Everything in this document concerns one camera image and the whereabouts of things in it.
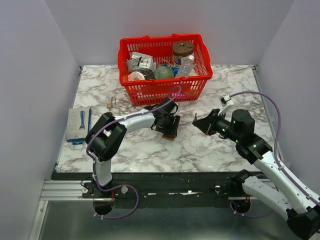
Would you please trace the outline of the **large brass padlock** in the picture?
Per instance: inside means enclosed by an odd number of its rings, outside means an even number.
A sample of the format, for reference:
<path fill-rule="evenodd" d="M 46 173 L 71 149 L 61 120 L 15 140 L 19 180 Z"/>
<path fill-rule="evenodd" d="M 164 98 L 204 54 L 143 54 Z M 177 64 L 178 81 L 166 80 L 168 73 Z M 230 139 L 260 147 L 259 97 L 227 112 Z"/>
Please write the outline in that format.
<path fill-rule="evenodd" d="M 169 141 L 174 141 L 175 140 L 175 136 L 171 135 L 171 134 L 163 134 L 162 136 L 164 139 L 169 140 Z"/>

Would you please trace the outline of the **small brass padlock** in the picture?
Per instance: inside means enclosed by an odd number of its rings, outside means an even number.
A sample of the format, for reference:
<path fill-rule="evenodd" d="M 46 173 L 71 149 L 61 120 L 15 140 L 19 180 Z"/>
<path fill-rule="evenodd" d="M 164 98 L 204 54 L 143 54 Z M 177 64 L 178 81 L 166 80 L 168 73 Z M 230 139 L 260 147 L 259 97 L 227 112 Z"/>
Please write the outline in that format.
<path fill-rule="evenodd" d="M 116 97 L 112 96 L 109 103 L 107 103 L 106 107 L 108 109 L 112 109 L 116 105 L 116 101 L 117 101 Z"/>

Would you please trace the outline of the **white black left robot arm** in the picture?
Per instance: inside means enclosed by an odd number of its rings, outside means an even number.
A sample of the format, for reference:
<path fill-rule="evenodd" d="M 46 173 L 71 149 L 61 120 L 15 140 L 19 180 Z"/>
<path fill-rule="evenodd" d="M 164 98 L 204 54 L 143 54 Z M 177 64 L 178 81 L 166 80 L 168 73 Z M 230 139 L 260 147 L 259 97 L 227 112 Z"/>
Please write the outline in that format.
<path fill-rule="evenodd" d="M 123 116 L 104 113 L 85 137 L 86 153 L 93 160 L 93 191 L 101 198 L 111 191 L 112 158 L 118 152 L 126 135 L 150 128 L 163 137 L 174 140 L 178 135 L 181 117 L 177 115 L 178 105 L 169 97 L 156 105 L 149 105 L 140 111 Z"/>

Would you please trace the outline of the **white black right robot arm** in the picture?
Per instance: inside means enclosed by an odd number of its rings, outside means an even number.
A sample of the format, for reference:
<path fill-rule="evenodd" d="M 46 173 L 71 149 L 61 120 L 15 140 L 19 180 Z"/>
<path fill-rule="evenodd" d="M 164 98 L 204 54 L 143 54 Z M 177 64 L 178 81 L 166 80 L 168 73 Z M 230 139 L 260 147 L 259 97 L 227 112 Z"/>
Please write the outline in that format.
<path fill-rule="evenodd" d="M 248 110 L 233 111 L 231 120 L 213 109 L 192 124 L 204 134 L 219 134 L 235 142 L 238 154 L 259 169 L 278 189 L 264 184 L 247 170 L 238 173 L 230 183 L 230 191 L 241 196 L 253 196 L 277 212 L 291 231 L 308 240 L 320 229 L 320 196 L 303 184 L 281 161 L 277 161 L 272 147 L 255 134 L 255 120 Z"/>

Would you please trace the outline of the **red plastic shopping basket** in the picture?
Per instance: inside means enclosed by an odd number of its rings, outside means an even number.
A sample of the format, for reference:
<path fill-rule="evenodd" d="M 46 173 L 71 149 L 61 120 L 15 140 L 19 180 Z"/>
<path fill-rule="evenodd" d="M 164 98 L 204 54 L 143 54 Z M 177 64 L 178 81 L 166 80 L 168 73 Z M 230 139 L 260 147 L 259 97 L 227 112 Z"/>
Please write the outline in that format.
<path fill-rule="evenodd" d="M 172 34 L 131 37 L 119 42 L 119 82 L 133 105 L 197 100 L 213 76 L 211 60 L 202 36 Z"/>

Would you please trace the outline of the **green glitter ball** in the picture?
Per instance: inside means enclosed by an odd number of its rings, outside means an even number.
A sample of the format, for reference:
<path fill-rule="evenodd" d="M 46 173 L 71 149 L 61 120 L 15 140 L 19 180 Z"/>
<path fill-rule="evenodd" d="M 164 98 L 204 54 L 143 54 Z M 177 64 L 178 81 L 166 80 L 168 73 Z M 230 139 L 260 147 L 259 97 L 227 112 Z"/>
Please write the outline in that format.
<path fill-rule="evenodd" d="M 164 65 L 158 65 L 153 73 L 156 80 L 173 79 L 175 77 L 173 70 Z"/>

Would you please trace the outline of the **black tape roll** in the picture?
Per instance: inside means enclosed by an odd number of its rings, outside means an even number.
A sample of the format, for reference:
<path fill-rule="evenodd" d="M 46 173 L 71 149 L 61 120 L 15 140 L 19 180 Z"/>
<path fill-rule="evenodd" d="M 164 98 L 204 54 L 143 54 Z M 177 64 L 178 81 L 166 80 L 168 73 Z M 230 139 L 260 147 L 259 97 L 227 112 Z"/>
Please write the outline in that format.
<path fill-rule="evenodd" d="M 148 68 L 133 71 L 128 76 L 129 81 L 155 80 L 154 72 Z"/>

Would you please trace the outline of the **clear plastic bottle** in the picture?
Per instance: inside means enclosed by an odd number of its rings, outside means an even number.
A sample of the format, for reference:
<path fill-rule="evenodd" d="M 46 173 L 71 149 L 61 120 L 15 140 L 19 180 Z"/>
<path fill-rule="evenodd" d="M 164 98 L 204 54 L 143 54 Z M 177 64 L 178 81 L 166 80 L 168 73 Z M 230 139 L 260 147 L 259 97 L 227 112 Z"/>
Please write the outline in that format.
<path fill-rule="evenodd" d="M 178 78 L 188 78 L 190 76 L 191 71 L 194 68 L 194 59 L 193 55 L 189 55 L 188 58 L 181 64 L 179 70 L 175 77 Z"/>

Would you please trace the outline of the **grey foil pouch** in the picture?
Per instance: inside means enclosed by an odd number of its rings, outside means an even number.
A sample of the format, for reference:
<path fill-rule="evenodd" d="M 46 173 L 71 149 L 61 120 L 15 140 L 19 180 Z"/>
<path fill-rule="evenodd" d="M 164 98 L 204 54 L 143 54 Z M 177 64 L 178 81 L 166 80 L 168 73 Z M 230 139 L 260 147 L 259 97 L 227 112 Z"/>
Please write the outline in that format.
<path fill-rule="evenodd" d="M 141 69 L 149 69 L 154 72 L 157 65 L 151 55 L 136 51 L 130 54 L 130 57 L 126 63 L 129 72 L 134 72 Z"/>

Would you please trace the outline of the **jar with brown lid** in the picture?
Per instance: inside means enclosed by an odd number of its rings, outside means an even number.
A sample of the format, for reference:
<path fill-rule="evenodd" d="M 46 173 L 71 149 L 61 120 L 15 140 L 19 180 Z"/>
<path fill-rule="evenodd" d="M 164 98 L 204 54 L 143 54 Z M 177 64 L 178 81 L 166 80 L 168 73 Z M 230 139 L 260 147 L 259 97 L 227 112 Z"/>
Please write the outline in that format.
<path fill-rule="evenodd" d="M 189 56 L 194 56 L 195 46 L 191 41 L 180 40 L 172 45 L 173 63 L 180 67 Z"/>

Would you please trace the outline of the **blue razor package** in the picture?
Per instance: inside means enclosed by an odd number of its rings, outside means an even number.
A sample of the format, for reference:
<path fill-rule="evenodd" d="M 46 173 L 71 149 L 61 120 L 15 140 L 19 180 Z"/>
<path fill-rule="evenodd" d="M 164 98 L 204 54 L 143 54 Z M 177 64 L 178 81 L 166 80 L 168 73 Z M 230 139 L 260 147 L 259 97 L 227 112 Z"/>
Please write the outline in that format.
<path fill-rule="evenodd" d="M 85 141 L 91 130 L 92 110 L 90 107 L 70 108 L 65 132 L 65 140 L 73 145 Z"/>

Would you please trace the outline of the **black metal base rail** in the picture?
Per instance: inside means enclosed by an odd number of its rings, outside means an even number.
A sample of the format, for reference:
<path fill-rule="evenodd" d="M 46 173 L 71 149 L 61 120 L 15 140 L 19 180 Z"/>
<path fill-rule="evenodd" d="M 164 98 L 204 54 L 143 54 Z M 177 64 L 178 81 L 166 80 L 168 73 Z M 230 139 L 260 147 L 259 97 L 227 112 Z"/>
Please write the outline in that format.
<path fill-rule="evenodd" d="M 235 203 L 239 212 L 249 211 L 255 198 L 236 183 L 236 172 L 133 172 L 114 173 L 106 189 L 97 189 L 90 173 L 52 174 L 53 181 L 79 181 L 81 198 L 99 208 L 227 208 Z"/>

